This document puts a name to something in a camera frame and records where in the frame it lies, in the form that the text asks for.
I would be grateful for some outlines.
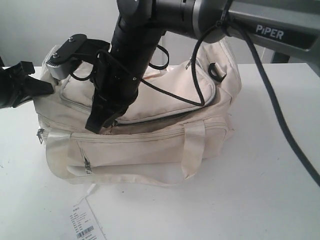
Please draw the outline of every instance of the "piper logo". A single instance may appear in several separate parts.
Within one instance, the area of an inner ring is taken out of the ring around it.
[[[281,31],[281,30],[278,30],[278,29],[275,29],[275,28],[271,28],[271,27],[268,27],[268,26],[265,27],[265,26],[262,26],[260,24],[258,24],[256,26],[255,32],[257,34],[264,35],[266,37],[271,37],[271,38],[274,38],[274,39],[279,39],[279,40],[282,40],[282,37],[285,35],[284,31]]]

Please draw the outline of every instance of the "barcode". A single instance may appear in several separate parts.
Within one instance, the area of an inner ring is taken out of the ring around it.
[[[76,237],[79,239],[79,238],[82,238],[84,235],[90,233],[92,230],[94,229],[94,226],[90,226],[88,227],[87,229],[83,230],[82,232],[79,232]]]

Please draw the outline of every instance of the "paper tag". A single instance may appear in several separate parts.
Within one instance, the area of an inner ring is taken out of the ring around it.
[[[72,229],[67,235],[72,239],[106,240],[86,198],[73,207],[69,220]]]

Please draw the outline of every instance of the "white bag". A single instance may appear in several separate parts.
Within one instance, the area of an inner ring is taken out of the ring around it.
[[[85,129],[93,84],[71,77],[57,82],[45,62],[41,80],[52,83],[55,94],[34,100],[41,127],[38,136],[46,142],[50,170],[72,184],[176,184],[194,176],[202,159],[217,156],[233,132],[227,111],[241,90],[241,79],[224,39],[201,47],[197,57],[196,71],[205,107],[174,99],[142,83],[136,102],[116,120],[116,126],[104,128],[100,135]],[[222,83],[208,75],[211,63],[216,63],[221,76],[226,74]],[[163,71],[148,69],[144,79],[199,102],[187,64]],[[91,68],[83,63],[75,75],[86,77]]]

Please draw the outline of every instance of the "table surface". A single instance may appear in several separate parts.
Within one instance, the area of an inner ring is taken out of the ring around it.
[[[266,64],[287,123],[320,172],[320,79]],[[40,68],[36,68],[35,77]],[[239,65],[235,129],[221,156],[173,187],[101,185],[87,199],[108,240],[319,240],[320,189],[287,144],[256,67]],[[0,238],[57,240],[89,188],[50,172],[32,103],[0,111]]]

